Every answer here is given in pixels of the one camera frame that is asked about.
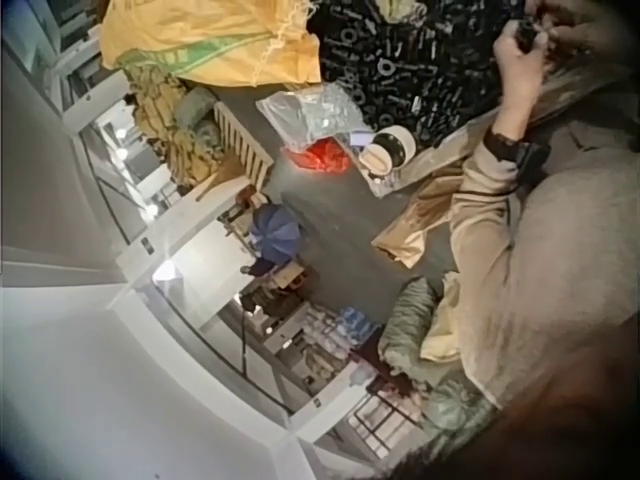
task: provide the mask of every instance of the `concrete floor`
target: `concrete floor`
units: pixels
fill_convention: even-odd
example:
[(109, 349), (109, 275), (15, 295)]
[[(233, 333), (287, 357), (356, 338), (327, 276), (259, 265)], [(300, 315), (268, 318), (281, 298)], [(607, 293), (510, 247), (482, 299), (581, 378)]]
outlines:
[[(402, 212), (417, 187), (377, 199), (355, 168), (342, 175), (310, 173), (296, 168), (282, 157), (282, 141), (255, 107), (256, 100), (277, 90), (261, 87), (216, 89), (216, 92), (277, 159), (266, 193), (273, 201), (291, 209), (304, 227), (301, 257), (317, 274), (309, 292), (310, 299), (332, 309), (352, 306), (374, 321), (384, 323), (399, 290), (409, 279), (423, 275), (434, 287), (440, 288), (443, 274), (455, 268), (448, 225), (430, 234), (427, 253), (412, 270), (391, 261), (371, 246), (371, 241)], [(633, 128), (628, 119), (635, 118), (637, 98), (630, 101), (629, 94), (621, 93), (623, 91), (628, 89), (616, 86), (596, 95), (595, 104), (593, 98), (581, 102), (577, 108), (537, 129), (537, 136), (548, 138), (572, 119), (585, 116), (596, 123), (605, 119), (608, 125), (597, 134), (606, 138), (614, 135), (610, 130), (612, 122), (618, 128)], [(603, 95), (608, 110), (603, 110)], [(611, 108), (622, 109), (625, 114), (621, 117)]]

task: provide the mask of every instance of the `yellow sack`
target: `yellow sack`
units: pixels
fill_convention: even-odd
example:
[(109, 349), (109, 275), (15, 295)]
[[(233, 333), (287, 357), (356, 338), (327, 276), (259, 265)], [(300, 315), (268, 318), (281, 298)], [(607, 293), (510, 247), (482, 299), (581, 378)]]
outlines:
[(105, 67), (156, 64), (219, 86), (318, 83), (309, 0), (111, 0), (102, 22)]

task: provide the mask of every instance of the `plastic bag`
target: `plastic bag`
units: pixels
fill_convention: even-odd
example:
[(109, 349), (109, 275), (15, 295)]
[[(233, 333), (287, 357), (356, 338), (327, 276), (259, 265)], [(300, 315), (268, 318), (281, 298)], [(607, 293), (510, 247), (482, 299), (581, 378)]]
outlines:
[(309, 0), (111, 0), (100, 50), (109, 69), (155, 64), (200, 83), (320, 82)]
[(283, 148), (293, 163), (305, 170), (326, 173), (344, 173), (351, 164), (347, 152), (333, 138), (318, 140), (302, 153)]
[(339, 133), (370, 130), (358, 106), (335, 83), (276, 92), (256, 105), (293, 152)]

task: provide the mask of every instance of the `blue umbrella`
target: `blue umbrella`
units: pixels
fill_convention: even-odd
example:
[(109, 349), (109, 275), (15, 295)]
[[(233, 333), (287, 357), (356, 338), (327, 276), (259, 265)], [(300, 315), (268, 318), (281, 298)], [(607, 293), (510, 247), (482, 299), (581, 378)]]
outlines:
[(285, 208), (271, 203), (253, 212), (250, 230), (260, 256), (284, 265), (300, 250), (300, 225)]

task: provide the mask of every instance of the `wooden crate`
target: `wooden crate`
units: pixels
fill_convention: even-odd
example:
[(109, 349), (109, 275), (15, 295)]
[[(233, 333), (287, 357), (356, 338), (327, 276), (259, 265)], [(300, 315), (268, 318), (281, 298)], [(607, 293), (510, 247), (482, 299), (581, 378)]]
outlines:
[(217, 102), (213, 112), (224, 147), (238, 156), (245, 175), (260, 192), (275, 161), (224, 103)]

